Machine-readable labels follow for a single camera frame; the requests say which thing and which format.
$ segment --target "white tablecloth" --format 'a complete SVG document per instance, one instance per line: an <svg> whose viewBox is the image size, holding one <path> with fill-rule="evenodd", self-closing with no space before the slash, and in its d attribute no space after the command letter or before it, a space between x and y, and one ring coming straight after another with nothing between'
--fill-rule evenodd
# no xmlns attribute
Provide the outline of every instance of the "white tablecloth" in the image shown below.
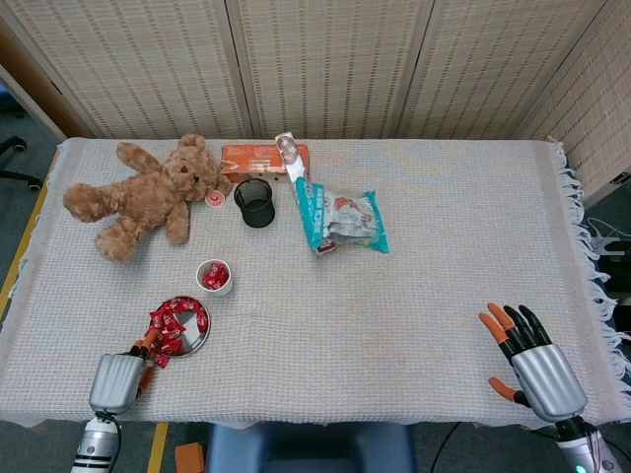
<svg viewBox="0 0 631 473"><path fill-rule="evenodd" d="M175 141L139 141L160 160ZM226 142L209 141L219 160ZM133 173L117 141L60 147L49 193L0 333L0 418L91 417L88 396L104 353L141 336L149 310L200 298L212 332L194 356L172 360L126 417L151 421L474 421L540 423L487 384L516 385L478 321L487 302L526 304L565 351L596 423L629 417L612 304L575 225L582 208L560 145L526 141L308 141L312 178L376 189L391 254L309 252L289 184L274 183L276 219L247 227L232 197L191 207L188 243L164 229L131 263L97 253L110 219L82 224L61 205L74 182ZM229 262L233 292L209 300L195 269Z"/></svg>

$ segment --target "white paper cup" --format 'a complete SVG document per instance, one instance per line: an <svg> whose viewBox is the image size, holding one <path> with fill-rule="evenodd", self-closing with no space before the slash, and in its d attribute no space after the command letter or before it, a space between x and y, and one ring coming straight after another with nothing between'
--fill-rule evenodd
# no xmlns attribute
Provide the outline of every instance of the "white paper cup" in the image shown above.
<svg viewBox="0 0 631 473"><path fill-rule="evenodd" d="M221 263L224 266L226 266L226 268L228 269L228 281L226 281L226 284L224 284L219 289L209 289L206 286L204 286L204 283L203 283L204 274L208 272L210 265L213 263ZM223 261L221 259L209 259L208 261L204 261L203 263L201 263L199 267L197 268L197 286L199 286L201 289L203 289L205 292L207 292L208 294L212 296L216 296L216 297L225 296L226 294L229 294L230 291L233 289L233 272L230 269L230 266L228 266L228 263L226 261Z"/></svg>

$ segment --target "snack box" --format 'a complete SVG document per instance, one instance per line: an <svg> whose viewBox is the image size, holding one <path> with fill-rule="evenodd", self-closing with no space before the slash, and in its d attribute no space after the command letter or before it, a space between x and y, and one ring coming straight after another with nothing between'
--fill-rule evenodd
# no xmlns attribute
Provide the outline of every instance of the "snack box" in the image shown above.
<svg viewBox="0 0 631 473"><path fill-rule="evenodd" d="M303 164L309 169L307 145L297 145ZM276 145L224 145L221 149L221 173L238 184L251 177L267 181L287 180L287 172Z"/></svg>

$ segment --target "black mesh cup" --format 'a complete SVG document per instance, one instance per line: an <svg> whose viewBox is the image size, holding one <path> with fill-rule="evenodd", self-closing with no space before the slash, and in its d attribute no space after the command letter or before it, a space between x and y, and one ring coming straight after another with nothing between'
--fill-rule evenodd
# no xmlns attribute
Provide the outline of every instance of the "black mesh cup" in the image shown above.
<svg viewBox="0 0 631 473"><path fill-rule="evenodd" d="M235 189L235 202L244 222L255 229L268 226L276 215L272 188L263 179L248 179L239 184Z"/></svg>

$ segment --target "yellow floor stripe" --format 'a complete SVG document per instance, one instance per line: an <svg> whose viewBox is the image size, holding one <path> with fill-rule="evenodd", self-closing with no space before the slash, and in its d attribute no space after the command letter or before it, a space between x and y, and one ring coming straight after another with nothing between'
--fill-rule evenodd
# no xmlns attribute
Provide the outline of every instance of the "yellow floor stripe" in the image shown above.
<svg viewBox="0 0 631 473"><path fill-rule="evenodd" d="M168 430L168 422L159 422L156 424L154 444L151 446L151 456L149 457L147 473L160 473L160 468L162 467L162 455L165 452L165 444L167 443Z"/></svg>
<svg viewBox="0 0 631 473"><path fill-rule="evenodd" d="M43 201L46 198L47 190L48 184L46 183L43 186L43 189L39 192L39 197L35 202L35 207L31 212L31 217L29 218L27 227L22 234L22 239L20 240L20 244L18 245L18 250L16 251L16 255L13 258L13 262L11 263L11 267L9 268L7 277L4 280L4 284L2 285L2 292L0 292L0 320L2 320L5 309L7 308L7 304L9 303L9 293L11 292L11 288L18 279L18 268L20 267L20 260L22 259L22 256L24 256L24 253L27 250L27 246L29 246L31 232L35 228L35 219L37 215L39 215L39 212L41 212L41 206L43 205Z"/></svg>

